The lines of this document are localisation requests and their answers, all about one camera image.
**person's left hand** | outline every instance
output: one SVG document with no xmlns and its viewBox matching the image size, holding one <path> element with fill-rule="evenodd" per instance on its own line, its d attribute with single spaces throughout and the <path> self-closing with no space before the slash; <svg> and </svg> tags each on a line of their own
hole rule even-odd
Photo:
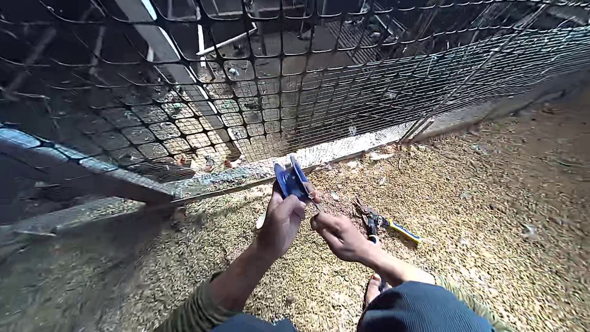
<svg viewBox="0 0 590 332">
<path fill-rule="evenodd" d="M 316 203 L 321 199 L 316 194 L 309 182 L 303 183 Z M 283 199 L 281 188 L 275 181 L 273 185 L 273 196 L 268 202 L 266 218 L 256 238 L 257 245 L 273 259 L 277 259 L 287 252 L 293 242 L 301 221 L 305 218 L 306 204 L 300 201 L 297 196 L 290 195 Z"/>
</svg>

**pliers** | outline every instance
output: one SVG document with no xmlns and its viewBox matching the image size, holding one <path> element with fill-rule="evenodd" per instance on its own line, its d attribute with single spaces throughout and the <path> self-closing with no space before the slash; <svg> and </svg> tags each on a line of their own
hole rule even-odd
<svg viewBox="0 0 590 332">
<path fill-rule="evenodd" d="M 377 210 L 366 206 L 358 196 L 356 197 L 354 204 L 360 211 L 360 216 L 363 218 L 363 222 L 365 222 L 367 227 L 368 238 L 369 240 L 373 241 L 373 243 L 379 242 L 379 236 L 377 235 L 377 232 L 379 227 L 382 226 L 394 228 L 408 237 L 410 240 L 416 242 L 416 244 L 422 242 L 422 239 L 412 234 L 409 230 L 403 228 L 399 224 L 396 224 L 393 220 L 383 217 L 377 212 Z"/>
</svg>

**chicken wire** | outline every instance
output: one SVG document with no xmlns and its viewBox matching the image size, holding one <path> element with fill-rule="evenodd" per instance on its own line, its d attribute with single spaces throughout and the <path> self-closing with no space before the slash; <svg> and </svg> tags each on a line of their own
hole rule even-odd
<svg viewBox="0 0 590 332">
<path fill-rule="evenodd" d="M 0 138 L 158 182 L 328 161 L 590 64 L 584 2 L 26 0 L 0 14 Z"/>
</svg>

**hand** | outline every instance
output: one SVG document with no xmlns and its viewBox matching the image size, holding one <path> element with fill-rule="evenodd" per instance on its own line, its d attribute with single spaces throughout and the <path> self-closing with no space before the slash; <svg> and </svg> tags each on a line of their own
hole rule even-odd
<svg viewBox="0 0 590 332">
<path fill-rule="evenodd" d="M 304 185 L 311 193 L 314 202 L 321 202 L 312 184 L 305 182 Z M 306 204 L 295 195 L 283 199 L 281 188 L 277 182 L 274 183 L 273 196 L 266 209 L 266 218 L 256 238 L 257 245 L 273 259 L 287 252 L 297 235 L 301 221 L 305 218 L 305 206 Z"/>
<path fill-rule="evenodd" d="M 345 216 L 320 212 L 312 217 L 312 229 L 321 235 L 330 250 L 341 260 L 366 264 L 369 254 L 378 248 Z"/>
</svg>

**green sleeve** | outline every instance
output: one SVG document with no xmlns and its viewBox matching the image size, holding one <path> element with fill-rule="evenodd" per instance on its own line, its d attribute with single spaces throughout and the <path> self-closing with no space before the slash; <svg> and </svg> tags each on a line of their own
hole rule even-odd
<svg viewBox="0 0 590 332">
<path fill-rule="evenodd" d="M 226 310 L 211 301 L 209 285 L 218 275 L 219 272 L 201 282 L 155 332 L 205 332 L 238 314 L 239 312 Z"/>
<path fill-rule="evenodd" d="M 443 276 L 435 276 L 435 284 L 442 286 L 447 291 L 453 293 L 458 299 L 467 304 L 467 306 L 473 310 L 476 315 L 487 319 L 496 332 L 514 332 L 514 329 L 512 329 L 511 326 L 504 323 L 500 317 L 490 311 L 488 307 Z"/>
</svg>

